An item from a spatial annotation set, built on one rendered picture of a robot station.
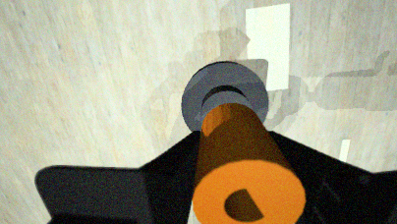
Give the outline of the orange knob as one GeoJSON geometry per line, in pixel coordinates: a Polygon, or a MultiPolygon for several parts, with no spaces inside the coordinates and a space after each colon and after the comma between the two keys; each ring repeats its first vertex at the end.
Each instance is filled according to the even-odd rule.
{"type": "Polygon", "coordinates": [[[246,105],[213,108],[200,131],[193,211],[200,224],[294,224],[305,190],[246,105]]]}

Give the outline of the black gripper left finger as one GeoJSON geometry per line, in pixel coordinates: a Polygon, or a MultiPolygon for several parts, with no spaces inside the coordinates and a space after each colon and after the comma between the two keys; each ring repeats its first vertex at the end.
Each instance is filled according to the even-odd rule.
{"type": "Polygon", "coordinates": [[[50,218],[56,214],[133,219],[139,224],[188,224],[200,131],[134,167],[54,165],[34,177],[50,218]]]}

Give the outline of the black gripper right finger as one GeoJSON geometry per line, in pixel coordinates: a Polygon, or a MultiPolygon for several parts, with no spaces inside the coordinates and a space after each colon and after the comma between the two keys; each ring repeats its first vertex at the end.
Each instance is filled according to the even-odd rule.
{"type": "Polygon", "coordinates": [[[305,190],[294,224],[397,224],[397,170],[369,172],[268,131],[305,190]]]}

